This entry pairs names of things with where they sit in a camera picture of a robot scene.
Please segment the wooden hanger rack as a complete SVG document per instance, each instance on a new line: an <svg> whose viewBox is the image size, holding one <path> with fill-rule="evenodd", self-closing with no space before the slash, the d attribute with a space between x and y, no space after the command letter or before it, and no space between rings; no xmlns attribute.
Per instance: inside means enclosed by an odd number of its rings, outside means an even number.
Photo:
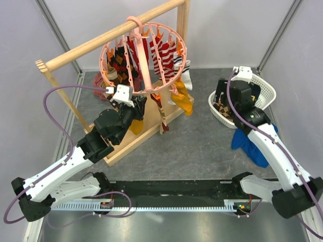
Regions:
<svg viewBox="0 0 323 242"><path fill-rule="evenodd" d="M189 1L168 1L46 63L36 62L83 125L88 156L114 165L155 133L167 132L180 114L193 113L184 84L189 9ZM88 124L52 72L97 48L92 89L112 108Z"/></svg>

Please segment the mustard yellow sock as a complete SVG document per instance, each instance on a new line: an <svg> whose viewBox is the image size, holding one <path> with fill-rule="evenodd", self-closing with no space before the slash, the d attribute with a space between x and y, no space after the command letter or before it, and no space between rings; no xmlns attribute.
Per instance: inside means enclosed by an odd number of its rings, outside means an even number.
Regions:
<svg viewBox="0 0 323 242"><path fill-rule="evenodd" d="M190 101L187 89L182 81L174 82L178 94L171 93L171 100L179 106L187 116L193 113L193 103Z"/></svg>
<svg viewBox="0 0 323 242"><path fill-rule="evenodd" d="M134 135L139 135L142 130L143 130L144 122L143 120L136 120L134 119L129 126L129 130L134 134Z"/></svg>

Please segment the maroon cuff striped sock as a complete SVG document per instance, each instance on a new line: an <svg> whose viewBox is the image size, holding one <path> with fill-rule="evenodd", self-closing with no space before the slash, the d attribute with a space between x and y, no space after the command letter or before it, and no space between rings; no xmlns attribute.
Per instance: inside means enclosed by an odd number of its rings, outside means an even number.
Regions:
<svg viewBox="0 0 323 242"><path fill-rule="evenodd" d="M161 95L159 93L158 94L151 93L150 98L157 104L157 107L158 107L158 110L159 110L160 121L161 121L160 131L159 132L162 135L165 132L169 131L169 126L167 124L166 114L165 114L165 111L164 111L163 106L162 106Z"/></svg>

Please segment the pink round clip hanger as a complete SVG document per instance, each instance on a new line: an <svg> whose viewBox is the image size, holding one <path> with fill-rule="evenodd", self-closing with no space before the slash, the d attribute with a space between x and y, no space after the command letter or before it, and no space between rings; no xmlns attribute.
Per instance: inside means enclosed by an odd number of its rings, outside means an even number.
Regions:
<svg viewBox="0 0 323 242"><path fill-rule="evenodd" d="M177 95L178 91L177 91L177 88L176 88L174 82L180 79L180 76L181 76L184 66L180 65L180 68L177 71L177 73L172 78L170 78L170 80L168 82L166 82L165 77L164 77L164 71L163 71L162 64L160 62L160 57L158 54L158 49L157 49L158 46L155 42L156 37L158 37L162 40L163 36L159 35L158 33L154 33L153 27L155 27L157 30L159 28L163 28L168 31L168 33L169 33L168 43L170 43L171 41L175 42L176 48L178 48L178 54L180 55L180 57L183 58L183 63L185 64L187 51L186 51L186 45L184 43L183 38L173 29L169 28L166 25L160 24L160 23L147 22L147 23L143 24L137 17L134 17L134 16L129 16L127 18L127 21L133 21L138 25L136 28L134 28L133 31L128 32L128 36L134 38L137 56L139 59L139 68L142 73L142 79L139 77L138 78L132 77L128 54L130 54L131 59L132 59L132 56L130 53L130 48L127 46L127 43L126 43L127 36L125 36L124 34L122 35L122 39L120 41L117 41L117 39L115 39L116 40L116 42L115 42L116 48L114 49L114 54L116 57L116 49L118 49L119 47L125 48L125 55L126 55L126 59L127 59L127 69L129 72L129 86L131 86L133 88L132 94L143 95L146 93L157 93L160 90L162 90L168 86L171 86L172 88L170 89L170 92ZM148 38L149 37L152 38L154 48L156 51L156 56L157 56L158 65L159 65L159 69L160 69L160 76L161 76L162 85L157 86L155 88L152 85L150 74L149 74L149 68L147 65L147 60L146 60L146 55L145 55L145 50L144 50L144 45L143 45L144 37L142 36L142 34L147 35ZM100 54L99 67L100 67L101 76L103 76L102 72L106 71L108 69L107 56L106 56L106 51L108 48L109 48L109 44L107 43L104 45L104 47L101 51L101 54ZM133 61L133 59L132 59L132 62L133 62L134 68L136 69L136 64Z"/></svg>

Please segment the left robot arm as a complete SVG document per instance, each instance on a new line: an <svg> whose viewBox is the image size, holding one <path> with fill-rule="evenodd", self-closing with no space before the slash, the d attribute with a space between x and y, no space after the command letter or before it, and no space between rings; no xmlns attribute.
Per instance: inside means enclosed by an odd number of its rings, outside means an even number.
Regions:
<svg viewBox="0 0 323 242"><path fill-rule="evenodd" d="M146 102L146 97L135 96L128 103L121 102L118 110L102 111L92 130L64 157L30 178L14 179L11 184L23 218L33 222L62 203L95 195L99 198L109 196L111 186L102 172L82 183L65 182L112 153L114 147L121 144L132 122L143 120Z"/></svg>

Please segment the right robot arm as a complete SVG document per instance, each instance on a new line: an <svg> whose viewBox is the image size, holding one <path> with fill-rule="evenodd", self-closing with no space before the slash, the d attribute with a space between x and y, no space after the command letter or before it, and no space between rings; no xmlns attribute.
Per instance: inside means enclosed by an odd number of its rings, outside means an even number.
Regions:
<svg viewBox="0 0 323 242"><path fill-rule="evenodd" d="M322 215L318 203L322 197L322 178L313 178L291 155L270 118L256 107L259 95L260 86L256 83L219 79L213 96L213 105L220 116L231 119L237 128L233 148L244 149L260 167L270 166L279 181L276 184L246 172L237 176L237 182L231 185L232 195L241 199L252 194L271 202L283 218L291 218L312 207Z"/></svg>

